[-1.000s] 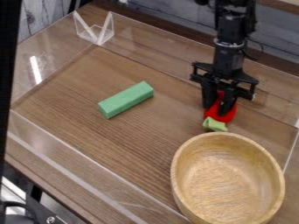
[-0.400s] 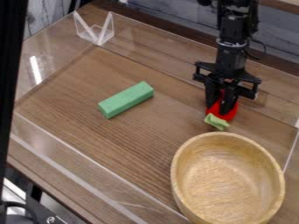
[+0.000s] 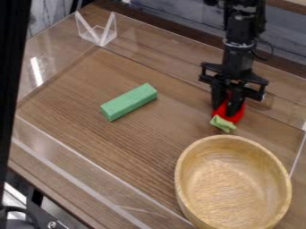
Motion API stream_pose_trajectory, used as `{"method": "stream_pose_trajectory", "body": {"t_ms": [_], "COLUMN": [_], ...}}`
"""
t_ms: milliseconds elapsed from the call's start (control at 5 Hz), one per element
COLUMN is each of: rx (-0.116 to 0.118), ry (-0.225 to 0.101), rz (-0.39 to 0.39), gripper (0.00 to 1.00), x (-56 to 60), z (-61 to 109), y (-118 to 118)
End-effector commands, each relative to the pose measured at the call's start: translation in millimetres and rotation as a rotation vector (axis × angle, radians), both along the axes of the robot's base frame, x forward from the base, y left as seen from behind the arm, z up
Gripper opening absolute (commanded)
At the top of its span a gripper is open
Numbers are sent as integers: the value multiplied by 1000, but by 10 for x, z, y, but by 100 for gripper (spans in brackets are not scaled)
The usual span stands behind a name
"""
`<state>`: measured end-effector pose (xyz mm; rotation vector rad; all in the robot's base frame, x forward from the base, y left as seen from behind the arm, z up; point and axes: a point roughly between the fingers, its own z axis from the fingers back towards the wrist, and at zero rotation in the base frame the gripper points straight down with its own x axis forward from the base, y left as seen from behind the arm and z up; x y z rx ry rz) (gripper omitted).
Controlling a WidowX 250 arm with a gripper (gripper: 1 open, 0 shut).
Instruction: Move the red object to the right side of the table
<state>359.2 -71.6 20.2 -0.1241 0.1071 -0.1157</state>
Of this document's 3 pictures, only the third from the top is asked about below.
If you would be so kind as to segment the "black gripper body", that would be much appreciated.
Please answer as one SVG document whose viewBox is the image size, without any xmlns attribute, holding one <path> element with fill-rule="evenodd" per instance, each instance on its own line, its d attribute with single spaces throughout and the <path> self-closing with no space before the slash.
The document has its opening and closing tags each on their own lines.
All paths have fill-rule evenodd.
<svg viewBox="0 0 306 229">
<path fill-rule="evenodd" d="M 223 81 L 227 90 L 242 89 L 243 96 L 262 101 L 266 94 L 268 81 L 258 76 L 251 70 L 240 71 L 224 64 L 202 63 L 199 81 L 211 84 L 214 79 Z"/>
</svg>

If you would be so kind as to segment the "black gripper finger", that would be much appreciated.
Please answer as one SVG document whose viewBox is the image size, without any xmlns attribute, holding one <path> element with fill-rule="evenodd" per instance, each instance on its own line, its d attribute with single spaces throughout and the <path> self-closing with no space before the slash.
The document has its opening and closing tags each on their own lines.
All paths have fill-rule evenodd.
<svg viewBox="0 0 306 229">
<path fill-rule="evenodd" d="M 227 89 L 223 84 L 223 81 L 214 79 L 210 84 L 211 87 L 211 105 L 212 109 L 216 109 L 223 100 L 227 98 Z"/>
<path fill-rule="evenodd" d="M 244 96 L 242 89 L 231 89 L 228 91 L 226 115 L 230 117 L 238 116 L 243 113 Z"/>
</svg>

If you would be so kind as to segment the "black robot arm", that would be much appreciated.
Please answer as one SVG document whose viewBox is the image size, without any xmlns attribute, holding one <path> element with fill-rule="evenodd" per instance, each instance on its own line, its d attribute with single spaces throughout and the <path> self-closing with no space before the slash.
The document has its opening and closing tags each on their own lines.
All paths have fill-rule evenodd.
<svg viewBox="0 0 306 229">
<path fill-rule="evenodd" d="M 212 113 L 236 122 L 243 116 L 244 100 L 262 101 L 268 81 L 252 71 L 255 52 L 266 31 L 266 0 L 203 0 L 208 6 L 222 2 L 223 55 L 219 64 L 202 63 L 198 80 L 210 84 Z"/>
</svg>

